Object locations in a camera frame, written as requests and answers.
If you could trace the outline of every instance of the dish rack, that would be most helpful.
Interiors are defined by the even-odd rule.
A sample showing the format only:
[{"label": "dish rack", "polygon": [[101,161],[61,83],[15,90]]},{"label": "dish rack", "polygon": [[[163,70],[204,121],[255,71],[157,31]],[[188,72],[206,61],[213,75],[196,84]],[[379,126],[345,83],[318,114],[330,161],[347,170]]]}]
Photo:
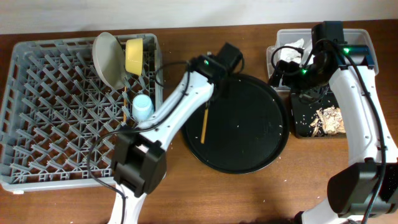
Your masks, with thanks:
[{"label": "dish rack", "polygon": [[[155,71],[162,55],[153,34],[119,35],[144,40],[143,77],[130,76],[124,89],[106,86],[91,56],[95,37],[20,42],[14,46],[0,112],[0,183],[4,190],[24,191],[92,187],[86,171],[90,146],[131,118],[132,99],[144,93],[155,108],[162,88]],[[114,184],[110,168],[115,137],[106,138],[91,157],[96,177]]]}]

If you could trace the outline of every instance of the cup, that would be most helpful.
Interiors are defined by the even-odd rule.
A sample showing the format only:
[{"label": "cup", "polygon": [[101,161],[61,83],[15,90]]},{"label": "cup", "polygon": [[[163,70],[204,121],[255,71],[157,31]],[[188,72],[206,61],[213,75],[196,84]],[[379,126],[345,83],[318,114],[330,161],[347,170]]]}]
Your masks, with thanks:
[{"label": "cup", "polygon": [[154,114],[154,105],[149,96],[139,94],[132,100],[132,117],[138,121],[145,121]]}]

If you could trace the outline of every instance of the clear plastic container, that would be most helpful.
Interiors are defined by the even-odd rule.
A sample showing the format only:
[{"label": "clear plastic container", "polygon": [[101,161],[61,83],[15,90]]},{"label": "clear plastic container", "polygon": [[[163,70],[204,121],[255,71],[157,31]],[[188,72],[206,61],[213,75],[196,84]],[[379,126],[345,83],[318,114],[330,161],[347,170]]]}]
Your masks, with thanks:
[{"label": "clear plastic container", "polygon": [[[274,68],[272,68],[271,65],[271,55],[273,51],[280,46],[296,42],[301,38],[304,40],[304,47],[311,45],[311,29],[282,29],[278,31],[276,35],[275,46],[268,47],[266,51],[268,77],[271,77],[272,73],[274,72]],[[374,52],[374,47],[369,33],[364,29],[344,29],[344,39],[345,41],[347,41],[348,44],[365,44],[369,47],[372,58],[374,60],[374,71],[377,75],[379,73],[379,66],[377,64],[376,53]],[[274,57],[275,64],[279,60],[279,57],[280,52],[277,52]],[[290,88],[287,86],[280,86],[275,89],[289,90]]]}]

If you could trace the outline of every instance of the white container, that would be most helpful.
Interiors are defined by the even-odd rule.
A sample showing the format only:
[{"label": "white container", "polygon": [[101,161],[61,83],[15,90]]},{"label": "white container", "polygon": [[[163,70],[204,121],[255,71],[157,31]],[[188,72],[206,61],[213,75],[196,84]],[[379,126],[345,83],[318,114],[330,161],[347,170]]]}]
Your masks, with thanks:
[{"label": "white container", "polygon": [[138,121],[145,121],[154,114],[154,105],[149,96],[140,94],[132,100],[132,117]]},{"label": "white container", "polygon": [[[374,61],[374,72],[376,75],[379,73],[379,65],[377,64],[376,53],[374,52],[374,47],[372,44],[371,37],[369,33],[364,29],[343,29],[344,39],[348,44],[364,44],[367,45],[370,49],[373,61]],[[267,48],[267,69],[268,69],[268,77],[271,77],[272,73],[274,73],[274,68],[271,65],[271,55],[273,51],[285,44],[290,44],[298,41],[299,39],[304,40],[304,47],[312,44],[311,39],[311,29],[282,29],[279,30],[276,35],[276,43],[275,46],[270,46]],[[276,64],[280,57],[280,51],[278,51],[274,57],[274,63]],[[280,86],[275,88],[276,90],[289,90],[290,88],[287,86]]]}]

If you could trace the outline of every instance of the wooden table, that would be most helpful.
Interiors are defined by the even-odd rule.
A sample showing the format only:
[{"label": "wooden table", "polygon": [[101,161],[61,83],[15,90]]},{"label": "wooden table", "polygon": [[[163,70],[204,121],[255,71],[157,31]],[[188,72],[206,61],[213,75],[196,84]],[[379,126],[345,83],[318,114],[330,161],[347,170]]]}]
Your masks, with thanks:
[{"label": "wooden table", "polygon": [[[279,29],[311,28],[308,24],[115,30],[110,33],[153,33],[164,63],[217,52],[227,41],[246,59],[245,73],[267,80],[266,48],[274,45]],[[377,92],[389,130],[398,139],[398,21],[345,22],[345,28],[366,29],[376,49],[380,73]],[[101,31],[54,34],[0,35],[1,93],[15,43],[26,40],[93,37]],[[176,85],[183,68],[165,70],[166,84]],[[280,223],[312,208],[326,197],[329,178],[348,165],[346,139],[297,139],[290,135],[280,157],[253,174],[223,174],[202,164],[178,133],[167,153],[167,178],[143,206],[140,223]],[[0,223],[106,223],[115,193],[104,187],[27,192],[0,190]],[[398,213],[370,223],[397,223]]]}]

